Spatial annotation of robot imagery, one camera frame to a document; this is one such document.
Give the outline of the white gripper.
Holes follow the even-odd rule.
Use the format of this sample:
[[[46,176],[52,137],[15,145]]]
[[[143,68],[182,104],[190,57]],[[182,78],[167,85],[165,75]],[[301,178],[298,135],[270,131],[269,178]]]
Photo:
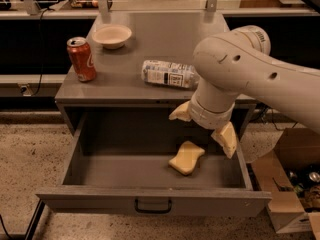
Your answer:
[[[190,101],[179,105],[170,115],[170,120],[190,122],[193,120],[204,129],[215,130],[211,137],[222,147],[225,155],[231,159],[237,148],[237,137],[230,121],[234,104],[224,112],[212,112],[204,108],[193,95]]]

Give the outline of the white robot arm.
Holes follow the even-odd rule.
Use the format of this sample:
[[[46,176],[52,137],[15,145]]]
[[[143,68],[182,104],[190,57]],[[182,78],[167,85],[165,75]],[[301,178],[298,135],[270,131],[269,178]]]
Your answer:
[[[253,25],[200,41],[193,52],[198,87],[169,118],[212,130],[228,157],[237,147],[230,119],[241,94],[320,133],[320,71],[276,60],[270,47],[267,33]]]

